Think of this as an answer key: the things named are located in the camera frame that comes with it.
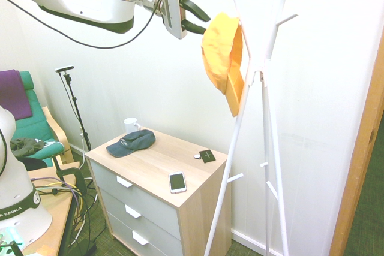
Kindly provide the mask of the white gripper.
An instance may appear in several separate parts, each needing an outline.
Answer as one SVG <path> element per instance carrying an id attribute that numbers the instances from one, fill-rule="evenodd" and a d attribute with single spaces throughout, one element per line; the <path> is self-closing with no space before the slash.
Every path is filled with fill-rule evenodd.
<path id="1" fill-rule="evenodd" d="M 203 35 L 206 28 L 187 20 L 185 10 L 191 12 L 203 22 L 211 20 L 211 18 L 191 0 L 181 0 L 181 6 L 180 0 L 163 0 L 163 20 L 167 31 L 177 39 L 183 39 L 187 35 L 187 31 Z"/>

